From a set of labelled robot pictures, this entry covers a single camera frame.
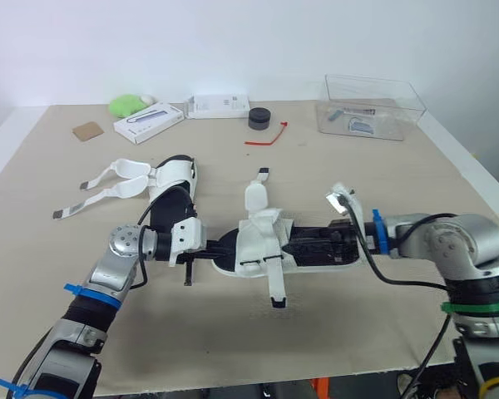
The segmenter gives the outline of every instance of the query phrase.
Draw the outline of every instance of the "yellow ring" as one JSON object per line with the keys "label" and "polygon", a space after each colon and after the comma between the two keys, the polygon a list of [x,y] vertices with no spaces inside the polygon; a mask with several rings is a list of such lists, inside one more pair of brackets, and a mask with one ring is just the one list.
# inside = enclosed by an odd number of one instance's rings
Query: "yellow ring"
{"label": "yellow ring", "polygon": [[499,377],[491,378],[488,381],[484,382],[481,385],[481,389],[479,389],[479,399],[484,399],[484,396],[486,395],[486,392],[496,386],[499,385]]}

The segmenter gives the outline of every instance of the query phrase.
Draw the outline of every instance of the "red zip tie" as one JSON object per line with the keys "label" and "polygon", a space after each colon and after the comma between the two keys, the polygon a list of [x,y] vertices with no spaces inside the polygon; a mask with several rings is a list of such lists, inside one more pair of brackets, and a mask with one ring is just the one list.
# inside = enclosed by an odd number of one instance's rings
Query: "red zip tie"
{"label": "red zip tie", "polygon": [[281,122],[281,125],[282,125],[281,131],[270,143],[262,143],[262,142],[258,142],[258,141],[245,141],[244,144],[247,144],[247,145],[272,145],[283,134],[284,129],[286,128],[286,126],[289,125],[289,123],[288,122]]}

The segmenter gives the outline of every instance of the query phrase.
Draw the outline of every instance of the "clear plastic box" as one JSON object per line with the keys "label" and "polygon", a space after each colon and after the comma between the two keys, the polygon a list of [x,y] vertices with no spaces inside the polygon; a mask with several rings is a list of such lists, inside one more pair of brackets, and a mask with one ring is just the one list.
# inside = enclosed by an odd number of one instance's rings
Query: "clear plastic box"
{"label": "clear plastic box", "polygon": [[425,105],[406,81],[326,75],[324,98],[318,101],[318,129],[332,135],[403,140],[425,112]]}

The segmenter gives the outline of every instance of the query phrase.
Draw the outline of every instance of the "white background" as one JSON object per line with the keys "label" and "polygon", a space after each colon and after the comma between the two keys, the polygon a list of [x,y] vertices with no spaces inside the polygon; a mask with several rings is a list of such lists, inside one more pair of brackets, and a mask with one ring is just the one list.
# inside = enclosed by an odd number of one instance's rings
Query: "white background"
{"label": "white background", "polygon": [[12,106],[315,98],[326,73],[410,81],[499,180],[499,0],[0,1]]}

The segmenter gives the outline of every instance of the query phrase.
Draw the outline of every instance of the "green sponge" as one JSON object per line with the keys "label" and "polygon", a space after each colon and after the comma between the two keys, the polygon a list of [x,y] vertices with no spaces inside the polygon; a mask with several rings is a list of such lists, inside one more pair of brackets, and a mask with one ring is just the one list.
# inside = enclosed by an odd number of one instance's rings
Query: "green sponge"
{"label": "green sponge", "polygon": [[153,103],[154,100],[151,96],[125,94],[109,103],[109,112],[119,118],[127,118],[129,115],[144,110]]}

